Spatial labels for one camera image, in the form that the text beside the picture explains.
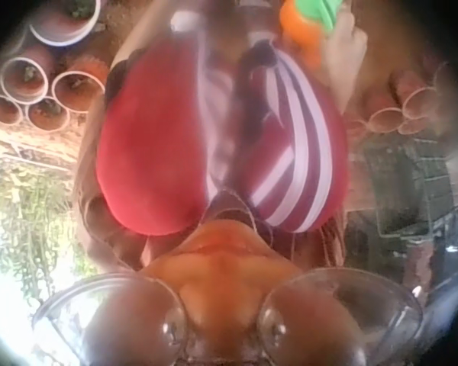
orange toy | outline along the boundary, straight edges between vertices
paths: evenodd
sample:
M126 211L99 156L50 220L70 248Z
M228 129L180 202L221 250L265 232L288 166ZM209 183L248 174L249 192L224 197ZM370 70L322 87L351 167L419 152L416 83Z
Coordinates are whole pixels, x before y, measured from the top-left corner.
M311 70L321 65L321 43L334 26L340 0L288 0L280 10L284 38L297 43Z

wire basket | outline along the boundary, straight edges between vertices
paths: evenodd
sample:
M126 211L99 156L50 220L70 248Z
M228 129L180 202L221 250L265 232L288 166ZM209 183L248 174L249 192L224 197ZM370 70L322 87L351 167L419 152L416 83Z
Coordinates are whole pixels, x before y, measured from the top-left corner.
M365 146L379 235L431 239L434 222L453 209L444 156L434 134L377 135Z

flower pot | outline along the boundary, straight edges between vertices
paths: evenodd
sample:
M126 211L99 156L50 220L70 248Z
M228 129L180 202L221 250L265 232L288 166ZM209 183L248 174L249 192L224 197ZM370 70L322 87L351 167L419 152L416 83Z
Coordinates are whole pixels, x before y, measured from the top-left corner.
M390 133L404 121L402 110L388 88L372 88L365 94L368 129L375 133Z
M34 127L48 133L62 130L70 119L69 111L52 97L26 106L25 115Z
M433 85L440 95L458 94L458 84L448 62L441 63L437 67L433 76Z
M394 72L391 83L404 116L417 120L433 113L437 103L436 90L428 86L418 74L411 70Z
M24 118L21 107L4 95L0 95L0 124L19 124Z
M344 126L350 146L358 145L369 135L365 119L355 111L344 113Z
M95 96L105 92L108 65L92 56L81 56L54 80L51 91L63 107L87 113Z
M31 38L32 36L29 33L29 28L23 25L20 26L6 42L1 56L10 57L17 55L22 48L24 48L26 43L29 43Z
M30 25L32 34L50 46L64 47L85 38L100 15L105 0L92 0L94 10L87 18L74 18L65 8L64 2L50 2L39 10Z
M404 123L398 127L397 131L401 135L412 135L421 132L428 126L430 126L429 117L422 117L417 120L405 120Z
M458 98L440 95L431 115L431 123L438 136L454 131L458 127Z
M429 81L433 81L434 73L444 63L444 59L431 48L422 53L421 65Z
M7 61L0 73L4 93L21 104L34 104L46 96L54 59L49 50L36 44Z

dirt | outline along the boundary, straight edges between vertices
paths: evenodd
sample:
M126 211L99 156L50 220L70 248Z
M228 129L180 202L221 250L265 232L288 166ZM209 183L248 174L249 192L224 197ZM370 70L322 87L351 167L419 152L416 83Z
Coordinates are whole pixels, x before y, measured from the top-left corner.
M58 99L75 111L87 111L92 99L100 93L100 86L83 75L65 76L56 87Z
M60 128L64 122L64 114L63 108L51 99L44 99L29 110L31 122L46 131Z
M78 95L89 96L96 92L98 85L89 77L82 75L72 75L67 80L69 88Z
M39 108L40 112L45 117L59 116L63 112L62 107L51 99L42 100L42 102L39 103Z
M43 76L39 69L27 61L17 61L8 67L5 81L15 88L27 90L42 88Z
M123 41L132 31L149 2L149 0L112 0L102 9L100 22Z
M0 98L0 121L4 124L13 124L18 117L18 109L13 103Z
M95 12L95 0L62 0L66 13L77 20L87 20Z

green foliage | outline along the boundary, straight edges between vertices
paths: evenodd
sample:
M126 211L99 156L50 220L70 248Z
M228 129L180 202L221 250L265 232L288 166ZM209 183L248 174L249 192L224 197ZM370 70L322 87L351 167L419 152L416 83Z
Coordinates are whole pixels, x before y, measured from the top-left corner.
M20 281L30 305L57 291L52 273L68 253L76 277L95 273L76 241L70 193L71 177L64 173L0 166L0 272Z

